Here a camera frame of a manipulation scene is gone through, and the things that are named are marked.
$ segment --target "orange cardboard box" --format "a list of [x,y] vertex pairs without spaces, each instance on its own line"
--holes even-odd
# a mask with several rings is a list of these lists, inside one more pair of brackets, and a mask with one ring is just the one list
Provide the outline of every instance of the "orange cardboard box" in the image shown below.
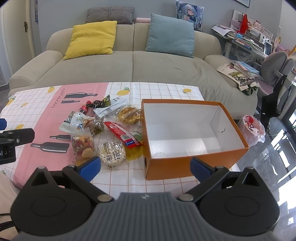
[[231,168],[249,149],[219,102],[143,99],[141,127],[147,180],[192,176],[194,156]]

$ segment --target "red bottle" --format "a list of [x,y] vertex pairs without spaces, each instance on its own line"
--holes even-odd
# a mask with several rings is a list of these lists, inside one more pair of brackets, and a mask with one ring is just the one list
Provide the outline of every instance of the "red bottle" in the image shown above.
[[241,24],[241,28],[239,29],[239,33],[245,34],[247,30],[248,30],[248,16],[244,14],[244,16],[242,17],[242,24]]
[[81,106],[79,112],[81,112],[82,114],[86,114],[87,111],[88,111],[88,109],[89,109],[89,108],[87,107],[87,105],[90,105],[90,104],[91,104],[91,101],[88,100],[88,101],[86,102],[85,105]]

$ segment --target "sofa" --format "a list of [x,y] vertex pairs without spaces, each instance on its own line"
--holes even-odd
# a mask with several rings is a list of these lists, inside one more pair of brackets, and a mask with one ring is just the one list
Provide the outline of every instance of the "sofa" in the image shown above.
[[216,69],[229,59],[222,56],[218,39],[194,33],[194,58],[145,52],[148,23],[116,26],[111,55],[92,55],[62,60],[69,46],[72,29],[54,33],[46,51],[19,69],[9,81],[9,96],[17,91],[96,82],[156,82],[197,86],[207,101],[221,102],[234,119],[253,115],[257,92],[246,96],[231,79]]

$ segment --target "yellow pillow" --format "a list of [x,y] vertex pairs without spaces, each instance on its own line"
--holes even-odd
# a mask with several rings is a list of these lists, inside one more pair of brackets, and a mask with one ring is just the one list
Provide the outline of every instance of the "yellow pillow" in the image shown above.
[[73,27],[64,60],[94,54],[112,54],[117,21],[86,23]]

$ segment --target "anime pillow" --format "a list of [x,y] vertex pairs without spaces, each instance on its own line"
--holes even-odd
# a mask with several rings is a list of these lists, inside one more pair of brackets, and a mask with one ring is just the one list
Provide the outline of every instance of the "anime pillow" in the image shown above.
[[205,8],[176,0],[176,18],[193,23],[194,30],[202,32],[202,19]]

